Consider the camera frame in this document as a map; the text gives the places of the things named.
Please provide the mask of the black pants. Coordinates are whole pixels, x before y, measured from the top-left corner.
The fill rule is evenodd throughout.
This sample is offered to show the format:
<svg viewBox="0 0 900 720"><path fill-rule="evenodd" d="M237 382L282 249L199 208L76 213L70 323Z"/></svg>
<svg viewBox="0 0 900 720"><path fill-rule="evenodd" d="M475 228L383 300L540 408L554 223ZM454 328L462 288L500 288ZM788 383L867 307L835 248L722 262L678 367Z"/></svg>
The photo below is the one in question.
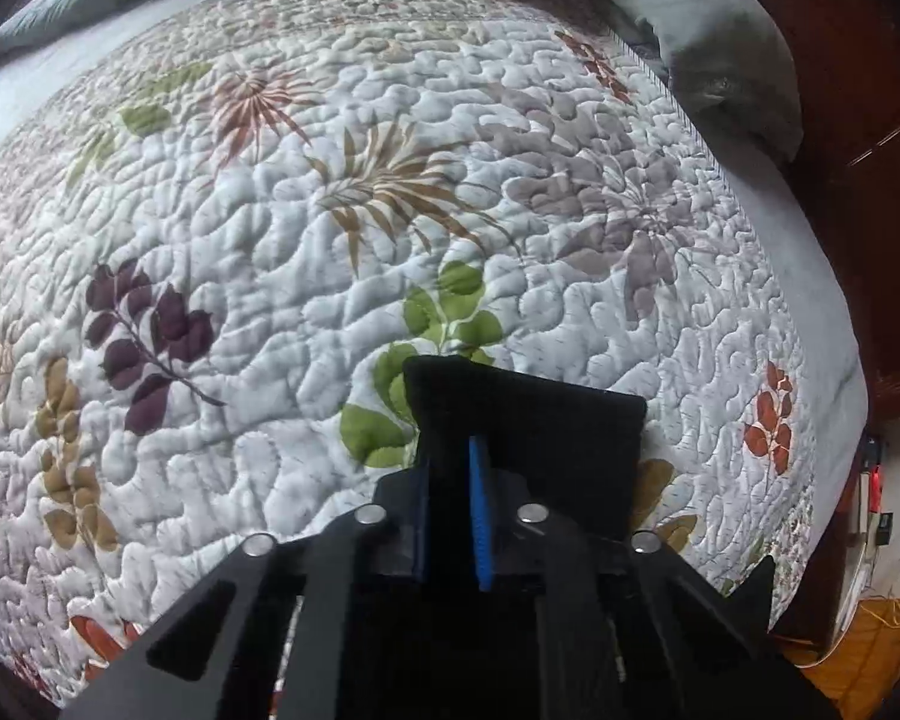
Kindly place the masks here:
<svg viewBox="0 0 900 720"><path fill-rule="evenodd" d="M413 356L404 393L419 429L418 462L437 493L468 489L468 444L489 468L525 479L528 493L585 532L621 539L631 526L647 402L479 364Z"/></svg>

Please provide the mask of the power strip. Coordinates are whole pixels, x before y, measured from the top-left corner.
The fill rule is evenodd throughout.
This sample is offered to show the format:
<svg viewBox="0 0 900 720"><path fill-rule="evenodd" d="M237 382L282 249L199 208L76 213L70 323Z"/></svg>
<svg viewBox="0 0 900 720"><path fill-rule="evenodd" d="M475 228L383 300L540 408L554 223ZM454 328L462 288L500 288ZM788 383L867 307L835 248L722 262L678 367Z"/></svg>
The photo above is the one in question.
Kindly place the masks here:
<svg viewBox="0 0 900 720"><path fill-rule="evenodd" d="M865 434L860 468L860 532L873 548L888 546L893 534L893 514L883 509L884 442L880 436Z"/></svg>

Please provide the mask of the floral quilted bedspread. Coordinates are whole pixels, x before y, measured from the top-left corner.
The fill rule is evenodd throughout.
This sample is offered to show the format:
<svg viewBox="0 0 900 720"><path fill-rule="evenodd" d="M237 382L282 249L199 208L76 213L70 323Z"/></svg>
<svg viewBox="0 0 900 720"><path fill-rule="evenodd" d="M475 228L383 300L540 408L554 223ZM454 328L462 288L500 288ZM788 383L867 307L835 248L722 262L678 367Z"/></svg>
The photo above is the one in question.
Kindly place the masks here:
<svg viewBox="0 0 900 720"><path fill-rule="evenodd" d="M367 500L420 355L645 398L639 522L792 601L792 314L585 0L203 0L2 68L1 665L64 704L242 536Z"/></svg>

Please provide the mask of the grey pillow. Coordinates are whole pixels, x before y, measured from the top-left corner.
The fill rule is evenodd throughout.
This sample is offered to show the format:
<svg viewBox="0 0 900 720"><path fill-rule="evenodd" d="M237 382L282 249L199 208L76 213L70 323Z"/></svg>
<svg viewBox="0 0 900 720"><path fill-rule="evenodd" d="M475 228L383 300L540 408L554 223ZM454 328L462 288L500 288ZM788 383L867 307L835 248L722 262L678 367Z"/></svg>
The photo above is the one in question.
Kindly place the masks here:
<svg viewBox="0 0 900 720"><path fill-rule="evenodd" d="M803 141L795 60L758 0L595 0L689 114L721 110L781 161Z"/></svg>

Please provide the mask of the dark red wooden headboard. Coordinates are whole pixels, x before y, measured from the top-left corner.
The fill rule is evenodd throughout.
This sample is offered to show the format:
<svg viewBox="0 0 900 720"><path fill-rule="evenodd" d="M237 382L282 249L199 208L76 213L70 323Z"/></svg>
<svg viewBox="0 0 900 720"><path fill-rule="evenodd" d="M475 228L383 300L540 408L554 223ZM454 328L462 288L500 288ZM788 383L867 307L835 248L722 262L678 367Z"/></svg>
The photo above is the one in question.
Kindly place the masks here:
<svg viewBox="0 0 900 720"><path fill-rule="evenodd" d="M759 0L797 66L790 168L862 345L871 416L900 418L900 0Z"/></svg>

